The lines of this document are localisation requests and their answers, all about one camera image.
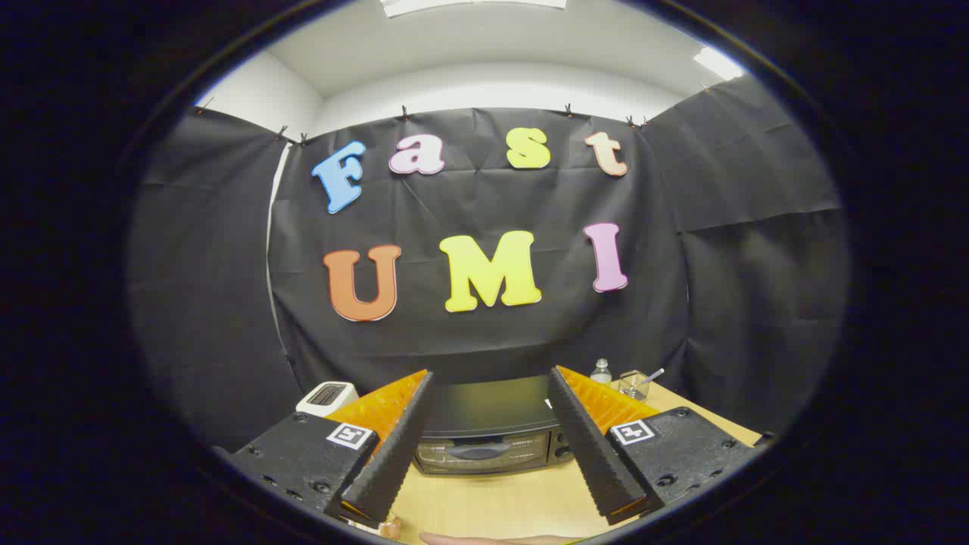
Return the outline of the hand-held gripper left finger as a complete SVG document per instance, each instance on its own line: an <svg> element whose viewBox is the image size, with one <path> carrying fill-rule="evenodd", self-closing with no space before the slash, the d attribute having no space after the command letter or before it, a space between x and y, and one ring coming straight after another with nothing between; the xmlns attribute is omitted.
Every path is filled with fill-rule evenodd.
<svg viewBox="0 0 969 545"><path fill-rule="evenodd" d="M433 373L419 370L328 416L294 412L227 459L317 518L377 527L406 477L433 390Z"/></svg>

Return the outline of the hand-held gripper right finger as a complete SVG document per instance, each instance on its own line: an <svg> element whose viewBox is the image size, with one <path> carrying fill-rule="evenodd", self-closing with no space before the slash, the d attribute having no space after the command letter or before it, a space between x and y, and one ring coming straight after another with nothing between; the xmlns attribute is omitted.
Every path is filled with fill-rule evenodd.
<svg viewBox="0 0 969 545"><path fill-rule="evenodd" d="M548 400L612 525L691 499L758 452L693 408L660 412L564 366L548 372Z"/></svg>

